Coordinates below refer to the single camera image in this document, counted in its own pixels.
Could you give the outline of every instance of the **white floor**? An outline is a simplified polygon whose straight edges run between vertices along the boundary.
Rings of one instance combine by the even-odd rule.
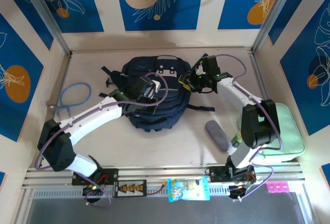
[[[106,88],[108,77],[101,70],[106,66],[110,71],[121,71],[122,66],[136,56],[174,55],[188,61],[191,65],[203,56],[231,54],[241,58],[248,68],[247,75],[239,80],[251,93],[260,96],[257,80],[252,70],[250,56],[244,49],[174,49],[174,50],[136,50],[94,53],[73,53],[64,87],[76,82],[86,82],[92,87],[92,96],[88,103],[71,108],[74,116],[102,100],[100,92],[110,93],[114,86]],[[218,59],[222,72],[233,76],[243,72],[237,61],[229,57]],[[64,96],[64,103],[76,103],[88,94],[87,88],[78,86]],[[104,124],[85,136],[74,148],[75,151],[94,156],[102,166],[116,167],[165,167],[189,166],[201,164],[222,164],[227,153],[222,153],[213,143],[204,129],[209,120],[216,120],[230,139],[238,127],[236,118],[239,110],[235,109],[221,94],[192,94],[190,103],[213,106],[215,113],[187,109],[177,125],[171,130],[146,133],[136,129],[126,117],[121,117]],[[61,110],[61,119],[68,117],[66,110]]]

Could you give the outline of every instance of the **gray cylindrical object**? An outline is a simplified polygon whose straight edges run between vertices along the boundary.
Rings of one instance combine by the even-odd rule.
[[[222,152],[227,152],[232,148],[231,140],[216,121],[208,121],[205,128]]]

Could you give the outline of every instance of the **mint green pouch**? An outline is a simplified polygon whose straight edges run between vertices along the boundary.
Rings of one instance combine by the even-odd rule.
[[[258,156],[255,157],[253,162],[263,163],[280,163],[284,161],[290,161],[305,152],[305,145],[303,138],[295,124],[290,109],[280,103],[276,103],[276,111],[278,116],[280,136],[283,141],[283,149],[279,151],[274,150],[263,150]],[[268,145],[270,148],[278,148],[278,139],[275,139],[271,144]]]

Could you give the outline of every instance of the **blue snack packet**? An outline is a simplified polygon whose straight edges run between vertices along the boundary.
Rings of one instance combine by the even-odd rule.
[[[169,202],[178,200],[210,200],[207,177],[184,180],[168,179],[167,187]]]

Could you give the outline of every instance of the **metal bracket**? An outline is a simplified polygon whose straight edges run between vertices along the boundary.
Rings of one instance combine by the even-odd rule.
[[[243,169],[234,170],[230,166],[211,166],[208,168],[212,183],[239,182],[245,173],[255,175],[254,167],[248,166]]]
[[[117,181],[118,178],[118,169],[116,168],[109,168],[109,169],[102,169],[100,171],[100,176],[101,175],[109,175],[108,181],[105,183],[105,185],[113,185],[115,181]],[[74,186],[88,186],[90,185],[89,182],[84,180],[82,177],[80,177],[78,174],[73,173],[72,176],[72,185]]]

